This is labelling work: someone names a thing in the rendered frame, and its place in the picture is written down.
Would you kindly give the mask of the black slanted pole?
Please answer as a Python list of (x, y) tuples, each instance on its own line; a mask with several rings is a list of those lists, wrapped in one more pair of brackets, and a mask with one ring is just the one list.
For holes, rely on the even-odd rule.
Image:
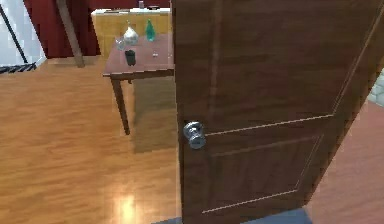
[(4, 23), (5, 23), (5, 25), (6, 25), (7, 29), (8, 29), (11, 37), (12, 37), (12, 40), (13, 40), (13, 42), (14, 42), (14, 44), (15, 44), (15, 46), (16, 46), (16, 48), (17, 48), (17, 50), (18, 50), (18, 52), (19, 52), (19, 54), (20, 54), (20, 56), (21, 56), (21, 58), (22, 58), (22, 60), (24, 62), (24, 64), (27, 64), (28, 60), (25, 57), (25, 54), (24, 54), (24, 52), (23, 52), (23, 50), (22, 50), (22, 48), (20, 46), (20, 43), (17, 40), (16, 34), (15, 34), (15, 32), (14, 32), (12, 26), (11, 26), (11, 23), (10, 23), (10, 21), (9, 21), (9, 19), (8, 19), (8, 17), (6, 15), (6, 13), (4, 11), (4, 8), (3, 8), (1, 3), (0, 3), (0, 16), (3, 18)]

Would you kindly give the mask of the silver round door knob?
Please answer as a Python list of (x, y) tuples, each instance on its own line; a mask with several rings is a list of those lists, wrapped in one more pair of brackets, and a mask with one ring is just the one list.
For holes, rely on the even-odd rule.
[(198, 121), (187, 123), (183, 128), (183, 134), (192, 149), (200, 149), (206, 143), (203, 125)]

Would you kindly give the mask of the brown wooden room door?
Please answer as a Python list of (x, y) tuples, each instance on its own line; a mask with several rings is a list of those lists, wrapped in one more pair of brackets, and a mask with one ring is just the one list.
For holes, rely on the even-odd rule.
[(183, 224), (306, 205), (380, 72), (384, 0), (172, 0), (172, 16)]

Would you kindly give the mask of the brown slanted wooden post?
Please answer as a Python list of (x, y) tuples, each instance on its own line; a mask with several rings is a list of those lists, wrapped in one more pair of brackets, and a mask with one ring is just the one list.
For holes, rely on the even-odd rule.
[(74, 56), (74, 61), (79, 68), (83, 68), (85, 66), (85, 62), (84, 62), (84, 58), (83, 58), (83, 55), (78, 43), (78, 39), (73, 27), (73, 23), (68, 11), (66, 0), (55, 0), (55, 1), (58, 7), (58, 11), (65, 29), (66, 35), (68, 37), (71, 51)]

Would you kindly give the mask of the green glass bottle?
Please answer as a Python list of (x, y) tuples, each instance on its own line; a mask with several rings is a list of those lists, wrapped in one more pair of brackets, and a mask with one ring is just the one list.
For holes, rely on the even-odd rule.
[(153, 42), (156, 38), (156, 31), (153, 27), (153, 24), (150, 19), (147, 20), (146, 28), (145, 28), (145, 33), (146, 33), (146, 39), (150, 42)]

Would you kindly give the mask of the yellow wooden cabinet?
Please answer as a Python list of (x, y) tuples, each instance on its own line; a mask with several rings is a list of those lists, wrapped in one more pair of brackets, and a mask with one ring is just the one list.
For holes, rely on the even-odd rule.
[(144, 36), (147, 20), (150, 20), (157, 34), (168, 33), (172, 30), (170, 14), (169, 8), (95, 9), (91, 17), (101, 56), (103, 58), (109, 56), (115, 38), (121, 37), (128, 26), (131, 26), (139, 36)]

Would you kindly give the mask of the black cup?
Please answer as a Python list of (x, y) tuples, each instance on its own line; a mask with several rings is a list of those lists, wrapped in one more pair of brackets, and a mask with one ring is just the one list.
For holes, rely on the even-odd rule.
[(136, 54), (133, 50), (127, 50), (125, 52), (125, 58), (129, 66), (134, 66), (136, 64)]

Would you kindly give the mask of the dark brown dining table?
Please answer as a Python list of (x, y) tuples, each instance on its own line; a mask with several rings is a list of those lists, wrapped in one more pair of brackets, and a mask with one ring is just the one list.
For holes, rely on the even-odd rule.
[[(134, 66), (129, 66), (126, 62), (125, 52), (127, 50), (133, 50), (136, 54)], [(126, 135), (130, 134), (130, 127), (121, 83), (123, 81), (132, 83), (135, 79), (172, 76), (173, 72), (173, 37), (171, 32), (158, 35), (153, 42), (147, 41), (145, 37), (140, 37), (136, 45), (128, 46), (123, 51), (116, 47), (111, 49), (103, 76), (108, 77), (112, 84)]]

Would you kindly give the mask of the blue floor mat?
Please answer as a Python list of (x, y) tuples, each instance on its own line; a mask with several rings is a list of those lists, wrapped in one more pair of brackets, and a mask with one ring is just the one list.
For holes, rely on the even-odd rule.
[[(183, 224), (180, 217), (155, 222), (152, 224)], [(266, 216), (241, 224), (313, 224), (304, 208), (294, 209), (275, 215)]]

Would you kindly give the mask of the silver pointed vase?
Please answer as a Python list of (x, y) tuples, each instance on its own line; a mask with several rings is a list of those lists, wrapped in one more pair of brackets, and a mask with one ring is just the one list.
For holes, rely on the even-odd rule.
[(139, 35), (132, 28), (130, 22), (128, 22), (127, 29), (123, 34), (123, 40), (126, 45), (136, 45), (139, 39)]

